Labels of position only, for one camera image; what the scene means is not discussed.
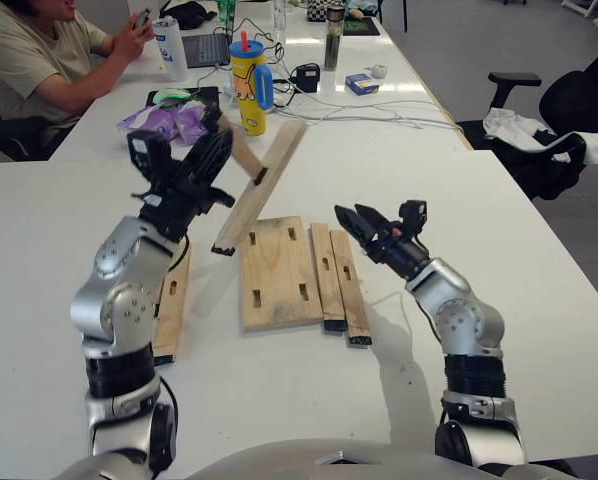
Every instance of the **gray floor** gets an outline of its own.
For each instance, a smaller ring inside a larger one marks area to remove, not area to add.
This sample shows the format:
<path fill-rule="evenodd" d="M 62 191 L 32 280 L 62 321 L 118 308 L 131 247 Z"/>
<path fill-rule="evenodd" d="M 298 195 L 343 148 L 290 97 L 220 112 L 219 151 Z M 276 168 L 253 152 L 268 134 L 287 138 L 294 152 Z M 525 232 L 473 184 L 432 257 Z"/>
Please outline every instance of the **gray floor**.
<path fill-rule="evenodd" d="M 545 89 L 598 55 L 598 29 L 560 3 L 408 0 L 404 33 L 402 3 L 390 0 L 384 26 L 457 120 L 483 118 L 494 93 L 486 77 L 497 70 L 539 74 L 542 87 L 516 89 L 507 107 L 540 118 Z M 598 166 L 584 170 L 577 186 L 557 200 L 534 203 L 598 291 Z M 598 480 L 598 456 L 570 461 L 581 476 Z"/>

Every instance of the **laptop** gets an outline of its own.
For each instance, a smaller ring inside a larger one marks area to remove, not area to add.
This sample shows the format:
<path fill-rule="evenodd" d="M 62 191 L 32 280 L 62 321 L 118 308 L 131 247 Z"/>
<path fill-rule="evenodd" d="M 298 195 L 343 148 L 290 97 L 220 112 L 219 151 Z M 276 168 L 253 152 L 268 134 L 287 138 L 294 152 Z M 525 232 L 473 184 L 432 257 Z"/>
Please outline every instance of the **laptop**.
<path fill-rule="evenodd" d="M 235 29 L 236 1 L 228 3 L 228 22 L 225 33 L 209 33 L 183 37 L 183 49 L 186 52 L 188 68 L 229 65 L 228 47 L 232 43 Z"/>

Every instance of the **yellow cup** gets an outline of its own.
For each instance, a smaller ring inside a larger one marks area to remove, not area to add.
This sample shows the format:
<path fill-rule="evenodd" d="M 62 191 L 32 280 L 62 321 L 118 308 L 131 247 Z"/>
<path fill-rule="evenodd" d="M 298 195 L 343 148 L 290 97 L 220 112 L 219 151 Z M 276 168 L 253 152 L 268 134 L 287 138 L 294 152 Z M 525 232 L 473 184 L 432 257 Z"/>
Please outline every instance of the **yellow cup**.
<path fill-rule="evenodd" d="M 235 81 L 241 125 L 248 135 L 266 131 L 266 112 L 273 105 L 272 73 L 265 64 L 263 45 L 254 40 L 230 45 L 230 60 Z"/>

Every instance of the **white bottle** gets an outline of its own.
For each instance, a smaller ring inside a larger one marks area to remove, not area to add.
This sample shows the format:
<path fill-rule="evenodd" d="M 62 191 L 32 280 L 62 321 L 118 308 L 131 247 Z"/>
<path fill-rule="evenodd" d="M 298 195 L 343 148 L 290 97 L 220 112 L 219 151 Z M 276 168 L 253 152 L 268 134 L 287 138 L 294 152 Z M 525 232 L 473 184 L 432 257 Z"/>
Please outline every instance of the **white bottle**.
<path fill-rule="evenodd" d="M 183 40 L 177 20 L 167 15 L 165 18 L 153 22 L 152 28 L 170 80 L 173 82 L 188 80 L 186 52 L 183 49 Z"/>
<path fill-rule="evenodd" d="M 282 42 L 286 31 L 286 0 L 274 0 L 275 42 Z"/>

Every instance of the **beige t-shirt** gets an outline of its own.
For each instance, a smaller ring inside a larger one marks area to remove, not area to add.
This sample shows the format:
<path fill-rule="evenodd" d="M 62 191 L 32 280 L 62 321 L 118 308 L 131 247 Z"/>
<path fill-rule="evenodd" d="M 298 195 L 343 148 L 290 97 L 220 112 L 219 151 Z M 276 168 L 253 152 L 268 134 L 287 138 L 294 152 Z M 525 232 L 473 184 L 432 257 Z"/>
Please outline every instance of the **beige t-shirt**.
<path fill-rule="evenodd" d="M 56 40 L 0 2 L 0 114 L 4 120 L 42 116 L 61 126 L 72 126 L 78 120 L 38 96 L 35 89 L 56 73 L 69 82 L 89 73 L 90 54 L 106 34 L 79 12 L 74 21 L 57 21 L 54 27 Z"/>

